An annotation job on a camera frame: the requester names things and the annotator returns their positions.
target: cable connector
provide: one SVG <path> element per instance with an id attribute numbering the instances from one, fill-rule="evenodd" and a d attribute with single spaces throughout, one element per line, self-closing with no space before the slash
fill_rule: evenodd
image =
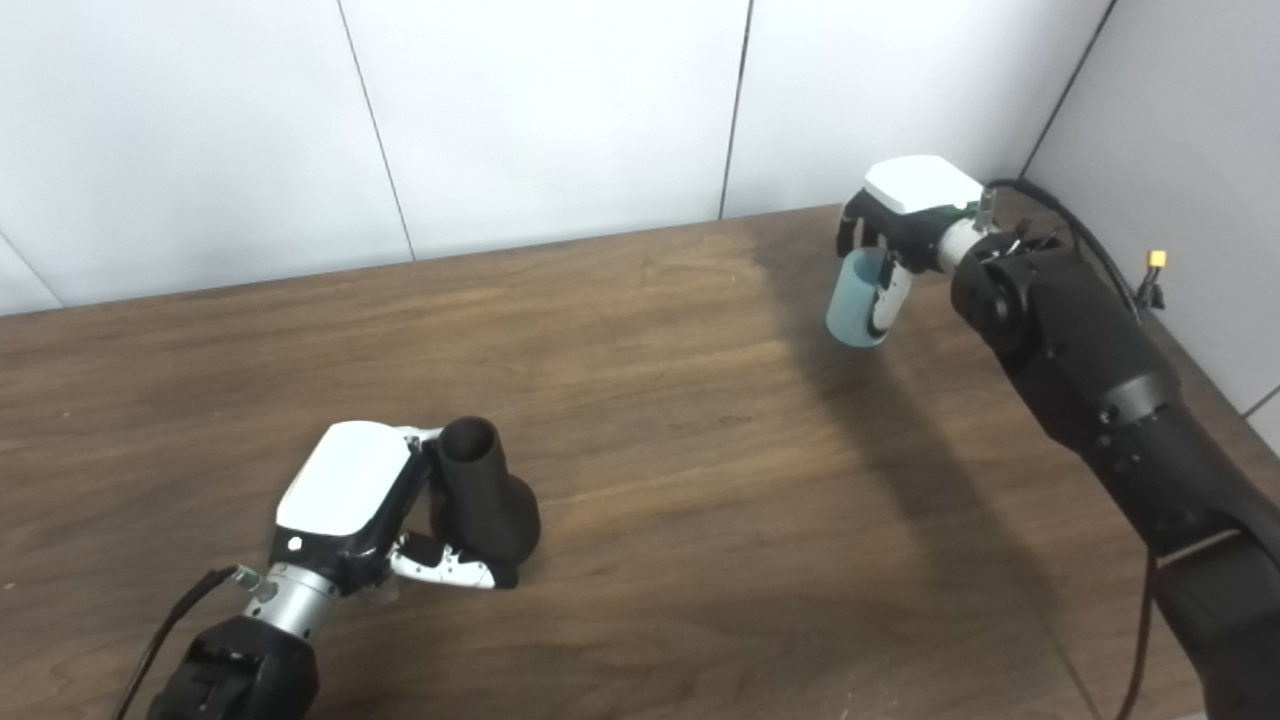
<path id="1" fill-rule="evenodd" d="M 259 602 L 266 602 L 275 597 L 279 587 L 264 578 L 257 570 L 248 565 L 239 565 L 232 574 L 232 582 L 241 589 L 253 596 Z"/>
<path id="2" fill-rule="evenodd" d="M 1152 250 L 1147 254 L 1147 277 L 1142 278 L 1142 284 L 1138 286 L 1138 292 L 1134 293 L 1138 307 L 1165 309 L 1165 291 L 1157 281 L 1160 279 L 1160 270 L 1164 269 L 1167 261 L 1169 254 L 1164 250 Z"/>

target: wall seam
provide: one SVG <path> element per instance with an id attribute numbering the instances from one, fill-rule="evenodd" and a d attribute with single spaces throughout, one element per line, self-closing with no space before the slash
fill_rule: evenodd
<path id="1" fill-rule="evenodd" d="M 401 229 L 404 231 L 404 243 L 408 245 L 410 260 L 416 261 L 417 254 L 413 251 L 413 240 L 408 234 L 408 223 L 404 220 L 404 208 L 401 206 L 399 192 L 396 190 L 396 178 L 392 177 L 392 164 L 387 160 L 387 146 L 383 145 L 383 133 L 378 128 L 378 117 L 374 115 L 374 104 L 369 99 L 369 86 L 365 85 L 365 72 L 360 67 L 360 58 L 356 55 L 356 41 L 351 37 L 351 26 L 347 24 L 347 12 L 338 4 L 338 15 L 342 18 L 342 31 L 347 35 L 347 47 L 351 49 L 351 61 L 356 65 L 356 77 L 360 78 L 360 92 L 365 96 L 365 108 L 369 110 L 369 122 L 374 126 L 374 137 L 378 140 L 378 154 L 383 158 L 383 169 L 387 170 L 387 183 L 392 188 L 392 199 L 396 201 L 396 214 L 401 219 Z"/>
<path id="2" fill-rule="evenodd" d="M 1062 94 L 1057 96 L 1057 102 L 1053 104 L 1053 111 L 1048 114 L 1048 119 L 1044 122 L 1044 127 L 1041 128 L 1039 136 L 1036 138 L 1036 145 L 1032 146 L 1030 154 L 1027 155 L 1027 161 L 1023 163 L 1023 169 L 1018 172 L 1019 178 L 1027 177 L 1027 170 L 1030 169 L 1032 161 L 1036 159 L 1036 154 L 1039 152 L 1041 145 L 1044 143 L 1044 138 L 1048 137 L 1048 131 L 1053 127 L 1053 120 L 1057 119 L 1057 113 L 1062 109 L 1062 104 L 1066 101 L 1066 96 L 1071 92 L 1071 87 L 1075 86 L 1075 79 L 1080 77 L 1080 69 L 1084 68 L 1084 61 L 1089 59 L 1089 54 L 1093 53 L 1093 45 L 1098 41 L 1098 36 L 1102 35 L 1103 26 L 1111 19 L 1111 10 L 1115 9 L 1117 0 L 1111 0 L 1107 3 L 1107 9 L 1102 12 L 1102 18 L 1098 20 L 1098 27 L 1093 28 L 1093 36 L 1089 37 L 1089 44 L 1084 46 L 1084 53 L 1080 54 L 1080 59 L 1075 63 L 1075 69 L 1071 70 L 1071 77 L 1068 78 L 1066 86 L 1062 87 Z"/>
<path id="3" fill-rule="evenodd" d="M 32 265 L 29 260 L 27 260 L 27 256 L 23 255 L 20 250 L 18 250 L 18 246 L 14 245 L 12 240 L 9 240 L 9 236 L 5 234 L 4 231 L 0 231 L 0 241 L 8 245 L 9 250 L 13 250 L 13 254 L 18 258 L 18 260 L 22 261 L 23 265 L 27 266 L 27 270 L 31 272 L 31 274 L 36 278 L 36 281 L 38 281 L 40 284 L 44 286 L 45 292 L 47 292 L 49 296 L 54 299 L 54 302 L 56 302 L 59 307 L 67 307 L 67 302 L 64 302 L 63 299 L 59 297 L 56 292 L 54 292 L 52 286 L 50 286 L 49 282 L 45 281 L 45 277 L 41 275 L 38 270 L 36 270 L 36 266 Z"/>
<path id="4" fill-rule="evenodd" d="M 751 14 L 755 0 L 746 3 L 746 26 L 742 28 L 742 55 L 737 60 L 737 87 L 733 90 L 733 115 L 728 122 L 728 147 L 724 150 L 724 177 L 721 181 L 721 204 L 716 219 L 724 219 L 724 201 L 728 197 L 728 172 L 733 163 L 733 137 L 737 135 L 737 108 L 742 100 L 742 77 L 746 74 L 746 49 L 751 42 Z"/>
<path id="5" fill-rule="evenodd" d="M 1280 393 L 1280 384 L 1277 384 L 1276 387 L 1271 388 L 1271 392 L 1263 395 L 1262 400 L 1260 400 L 1260 401 L 1254 402 L 1253 405 L 1251 405 L 1248 407 L 1248 410 L 1245 410 L 1244 413 L 1240 413 L 1240 415 L 1243 415 L 1245 420 L 1249 419 L 1249 415 L 1253 415 L 1258 410 L 1262 410 L 1262 406 L 1266 405 L 1267 402 L 1270 402 L 1271 398 L 1275 397 L 1277 393 Z"/>

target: black vase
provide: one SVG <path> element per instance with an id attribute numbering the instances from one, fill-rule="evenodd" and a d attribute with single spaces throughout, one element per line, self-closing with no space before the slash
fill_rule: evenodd
<path id="1" fill-rule="evenodd" d="M 498 428 L 484 418 L 458 418 L 436 438 L 440 483 L 431 512 L 436 538 L 485 562 L 520 565 L 541 537 L 538 498 L 507 471 Z"/>

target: white wall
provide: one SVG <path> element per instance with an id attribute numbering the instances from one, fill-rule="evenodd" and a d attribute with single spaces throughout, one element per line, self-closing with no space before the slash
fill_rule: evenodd
<path id="1" fill-rule="evenodd" d="M 1275 28 L 1272 0 L 1119 3 L 1029 172 L 1130 279 L 1170 251 L 1161 318 L 1242 411 L 1280 386 Z"/>
<path id="2" fill-rule="evenodd" d="M 333 3 L 6 3 L 0 99 L 0 232 L 68 304 L 410 259 Z"/>
<path id="3" fill-rule="evenodd" d="M 746 0 L 346 0 L 419 259 L 713 220 Z"/>
<path id="4" fill-rule="evenodd" d="M 873 163 L 1018 174 L 1106 0 L 755 0 L 726 217 L 844 202 Z"/>
<path id="5" fill-rule="evenodd" d="M 1014 172 L 1103 1 L 756 0 L 727 187 L 748 0 L 3 4 L 0 313 Z"/>

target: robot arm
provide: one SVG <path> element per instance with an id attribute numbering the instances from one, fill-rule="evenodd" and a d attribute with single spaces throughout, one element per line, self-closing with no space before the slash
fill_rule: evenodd
<path id="1" fill-rule="evenodd" d="M 1201 678 L 1210 720 L 1280 715 L 1280 510 L 1196 420 L 1167 359 L 1079 252 L 975 222 L 980 190 L 947 186 L 963 174 L 941 159 L 890 160 L 879 177 L 886 165 L 950 195 L 934 192 L 927 208 L 886 202 L 873 169 L 846 206 L 838 250 L 851 250 L 860 218 L 864 243 L 869 227 L 887 245 L 892 270 L 878 278 L 951 275 L 952 306 L 1041 427 L 1080 456 L 1160 559 L 1156 602 Z M 868 325 L 877 305 L 897 302 L 878 283 Z"/>
<path id="2" fill-rule="evenodd" d="M 402 529 L 425 493 L 434 537 Z M 312 643 L 339 598 L 385 588 L 393 575 L 512 588 L 540 536 L 532 491 L 507 473 L 497 429 L 481 418 L 434 430 L 332 425 L 275 523 L 266 577 L 236 575 L 252 593 L 248 606 L 200 633 L 148 719 L 301 719 L 320 687 Z"/>

